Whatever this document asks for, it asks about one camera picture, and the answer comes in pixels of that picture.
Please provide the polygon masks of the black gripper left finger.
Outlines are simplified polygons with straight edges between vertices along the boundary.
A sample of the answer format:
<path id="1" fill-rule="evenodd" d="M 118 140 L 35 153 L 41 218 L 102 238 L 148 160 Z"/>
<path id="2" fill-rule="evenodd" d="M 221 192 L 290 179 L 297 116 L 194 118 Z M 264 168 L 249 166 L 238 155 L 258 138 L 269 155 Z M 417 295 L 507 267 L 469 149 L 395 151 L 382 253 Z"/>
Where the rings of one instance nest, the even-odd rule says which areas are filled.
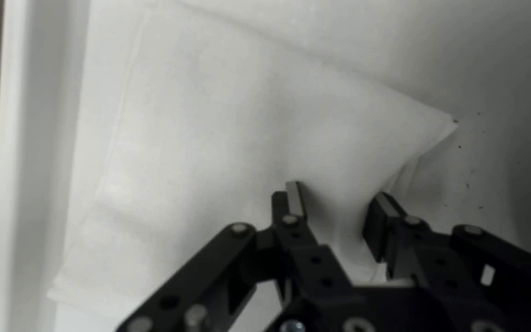
<path id="1" fill-rule="evenodd" d="M 116 332 L 229 332 L 256 288 L 273 282 L 282 312 L 266 332 L 332 332 L 352 286 L 308 227 L 303 188 L 288 183 L 271 196 L 271 223 L 256 231 L 231 223 L 161 284 Z"/>

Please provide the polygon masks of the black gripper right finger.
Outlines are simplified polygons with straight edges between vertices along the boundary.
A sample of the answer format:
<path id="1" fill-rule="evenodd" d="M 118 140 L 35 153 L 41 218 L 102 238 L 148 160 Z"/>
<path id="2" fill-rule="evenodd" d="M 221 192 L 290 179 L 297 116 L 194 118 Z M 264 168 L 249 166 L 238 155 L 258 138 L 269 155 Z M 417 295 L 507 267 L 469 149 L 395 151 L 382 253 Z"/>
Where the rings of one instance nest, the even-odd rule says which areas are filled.
<path id="1" fill-rule="evenodd" d="M 387 194 L 362 236 L 389 280 L 411 280 L 367 293 L 382 332 L 531 332 L 531 253 L 472 225 L 435 232 Z"/>

